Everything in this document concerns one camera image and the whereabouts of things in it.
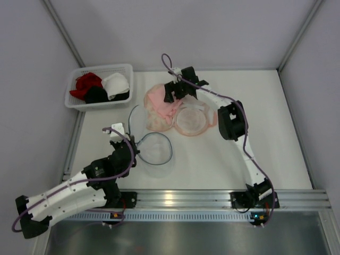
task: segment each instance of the gray floor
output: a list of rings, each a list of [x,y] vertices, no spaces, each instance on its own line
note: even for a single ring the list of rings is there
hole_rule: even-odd
[[[112,230],[91,225],[69,237],[86,224],[53,227],[45,255],[330,254],[316,213],[277,212],[264,229],[249,223],[126,222]]]

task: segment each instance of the perforated metal strip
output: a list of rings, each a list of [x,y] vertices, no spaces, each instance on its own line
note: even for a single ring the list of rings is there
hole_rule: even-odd
[[[252,222],[250,212],[208,212],[208,211],[126,211],[127,222]],[[66,220],[77,221],[116,221],[107,212],[82,212]]]

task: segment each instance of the basket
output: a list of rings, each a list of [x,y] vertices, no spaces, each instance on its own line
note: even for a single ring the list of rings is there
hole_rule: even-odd
[[[77,99],[70,94],[70,90],[75,89],[76,79],[83,76],[86,73],[92,72],[104,79],[113,73],[120,73],[124,75],[130,85],[130,94],[128,99],[113,102],[86,104],[85,101]],[[68,108],[74,108],[81,112],[99,110],[99,109],[110,109],[114,108],[117,104],[124,104],[131,100],[133,94],[133,68],[130,64],[117,64],[117,65],[102,65],[93,67],[84,67],[75,69],[69,76],[67,89],[65,94],[65,106]]]

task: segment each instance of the white wall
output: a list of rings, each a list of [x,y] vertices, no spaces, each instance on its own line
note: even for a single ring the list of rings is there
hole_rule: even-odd
[[[340,223],[340,1],[327,0],[283,71],[316,185]]]
[[[0,35],[0,253],[28,254],[33,241],[11,232],[14,200],[59,181],[75,120],[65,78],[77,66],[38,0],[0,1]]]
[[[86,65],[275,69],[315,0],[51,0]]]

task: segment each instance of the table surface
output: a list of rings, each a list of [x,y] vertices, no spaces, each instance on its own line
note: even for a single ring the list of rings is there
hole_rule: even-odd
[[[276,189],[312,189],[282,86],[273,71],[198,71],[200,79],[222,94],[240,100],[249,122],[249,137],[256,160]],[[86,112],[72,166],[72,176],[93,160],[110,155],[113,148],[103,127],[128,122],[131,109],[143,104],[148,89],[166,83],[166,72],[135,72],[132,100],[113,109]],[[137,166],[117,180],[120,189],[244,189],[233,141],[225,141],[218,127],[197,137],[185,137],[174,128],[163,132],[174,149],[164,166],[150,166],[137,158]]]

